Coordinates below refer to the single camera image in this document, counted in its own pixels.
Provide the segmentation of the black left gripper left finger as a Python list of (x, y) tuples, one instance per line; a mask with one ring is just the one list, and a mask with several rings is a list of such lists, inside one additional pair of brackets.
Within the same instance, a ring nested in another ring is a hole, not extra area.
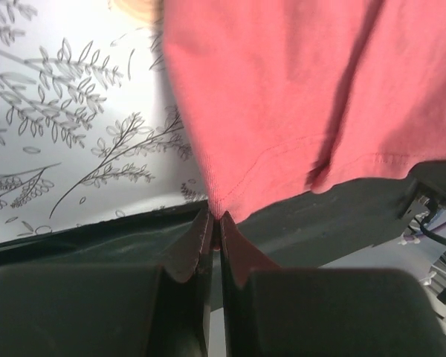
[(0, 243), (0, 356), (206, 356), (213, 226), (188, 208)]

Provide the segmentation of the dusty rose t shirt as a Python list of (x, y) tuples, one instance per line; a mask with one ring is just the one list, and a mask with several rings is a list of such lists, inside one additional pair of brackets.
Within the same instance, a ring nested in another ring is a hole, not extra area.
[(214, 216), (446, 160), (446, 1), (166, 1)]

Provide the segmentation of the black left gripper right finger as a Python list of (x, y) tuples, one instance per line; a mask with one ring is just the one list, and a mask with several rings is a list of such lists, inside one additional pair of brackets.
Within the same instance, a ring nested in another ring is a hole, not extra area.
[(282, 268), (220, 219), (229, 356), (446, 356), (418, 281), (391, 268)]

